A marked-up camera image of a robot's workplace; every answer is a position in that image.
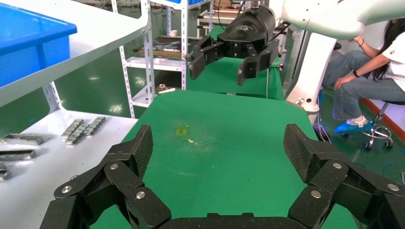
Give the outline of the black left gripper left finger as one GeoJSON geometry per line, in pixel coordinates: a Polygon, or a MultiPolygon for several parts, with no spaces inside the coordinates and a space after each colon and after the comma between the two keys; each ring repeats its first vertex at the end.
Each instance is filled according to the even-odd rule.
{"type": "Polygon", "coordinates": [[[116,206],[134,229],[158,229],[171,211],[143,182],[153,152],[149,125],[136,136],[113,145],[101,162],[54,191],[42,229],[87,229],[102,213],[116,206]]]}

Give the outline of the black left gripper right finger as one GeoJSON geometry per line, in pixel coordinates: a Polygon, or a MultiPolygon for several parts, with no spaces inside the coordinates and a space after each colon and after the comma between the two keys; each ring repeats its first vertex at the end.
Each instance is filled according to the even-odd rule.
{"type": "Polygon", "coordinates": [[[334,145],[308,138],[296,124],[285,128],[283,146],[306,187],[288,217],[319,229],[335,205],[370,229],[405,226],[405,188],[351,162],[334,145]]]}

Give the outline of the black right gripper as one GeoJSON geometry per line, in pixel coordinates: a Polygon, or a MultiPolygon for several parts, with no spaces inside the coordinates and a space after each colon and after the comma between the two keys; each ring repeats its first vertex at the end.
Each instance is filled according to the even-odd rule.
{"type": "Polygon", "coordinates": [[[206,35],[196,42],[190,56],[189,75],[197,79],[205,67],[223,57],[244,59],[237,70],[237,85],[272,66],[279,40],[271,40],[276,27],[272,11],[265,6],[250,8],[237,16],[214,40],[206,35]]]}

